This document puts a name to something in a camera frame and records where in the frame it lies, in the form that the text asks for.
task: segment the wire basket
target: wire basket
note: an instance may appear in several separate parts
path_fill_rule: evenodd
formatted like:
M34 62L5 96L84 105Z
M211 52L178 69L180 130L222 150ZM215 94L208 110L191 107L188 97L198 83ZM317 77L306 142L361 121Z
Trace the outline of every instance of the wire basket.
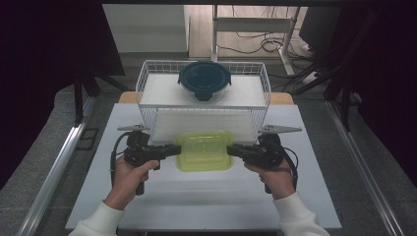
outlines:
M178 85L179 72L194 61L146 61L136 98L153 143L172 143L183 133L230 131L235 143L252 144L270 100L263 63L216 62L231 73L231 86L216 102L198 102Z

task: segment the black curtain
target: black curtain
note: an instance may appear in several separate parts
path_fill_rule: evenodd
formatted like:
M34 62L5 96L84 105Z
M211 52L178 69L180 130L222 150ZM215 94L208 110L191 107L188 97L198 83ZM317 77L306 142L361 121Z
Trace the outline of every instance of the black curtain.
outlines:
M99 2L1 1L0 188L47 121L56 92L76 73L124 75Z
M416 3L386 3L357 53L359 112L417 186Z

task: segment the container lid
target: container lid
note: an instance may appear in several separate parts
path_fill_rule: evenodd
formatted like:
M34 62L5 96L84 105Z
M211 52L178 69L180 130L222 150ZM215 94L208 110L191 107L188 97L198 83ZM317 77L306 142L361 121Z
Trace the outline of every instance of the container lid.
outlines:
M182 134L174 143L182 147L181 154L176 156L181 171L226 170L233 165L233 157L227 154L226 148L233 143L230 132Z
M211 61L193 62L181 69L178 84L195 94L201 101L208 101L212 94L231 85L231 74L222 65Z

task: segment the hand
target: hand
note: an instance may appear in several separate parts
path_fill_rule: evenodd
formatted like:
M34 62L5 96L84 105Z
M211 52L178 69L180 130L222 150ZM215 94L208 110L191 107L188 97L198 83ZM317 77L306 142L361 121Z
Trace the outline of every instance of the hand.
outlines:
M295 193L291 169L285 159L275 170L266 170L249 163L245 163L245 167L260 175L261 181L268 185L275 200L286 198Z
M135 197L135 190L140 182L149 178L148 172L159 165L159 161L150 160L144 165L134 167L127 163L124 156L116 160L116 173L113 188L104 203L111 208L123 210Z

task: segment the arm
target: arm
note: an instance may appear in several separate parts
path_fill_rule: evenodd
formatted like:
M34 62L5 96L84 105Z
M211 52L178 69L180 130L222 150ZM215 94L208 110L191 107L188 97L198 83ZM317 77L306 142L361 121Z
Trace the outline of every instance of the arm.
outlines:
M116 161L114 185L107 198L89 218L81 220L70 236L114 236L125 214L124 208L135 197L139 183L147 181L148 171L159 165L157 160L133 167L121 156Z
M258 173L272 191L273 203L281 220L279 224L286 236L329 236L318 224L316 214L306 208L295 191L291 170L285 160L278 170L265 170L248 163L245 166Z

